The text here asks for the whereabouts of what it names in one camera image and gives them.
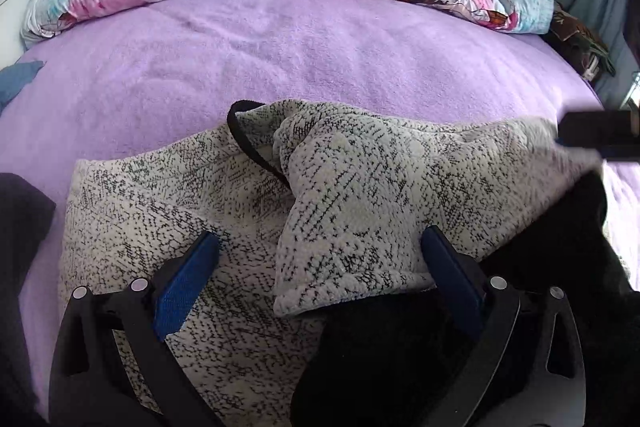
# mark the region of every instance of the speckled fabric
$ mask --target speckled fabric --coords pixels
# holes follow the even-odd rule
[[[426,289],[426,226],[481,259],[600,165],[594,153],[558,147],[540,119],[440,125],[297,100],[238,118],[290,190],[226,126],[133,158],[82,160],[60,266],[66,303],[80,284],[118,290],[202,230],[218,234],[220,264],[167,343],[229,426],[288,425],[322,330],[320,319],[295,315]]]

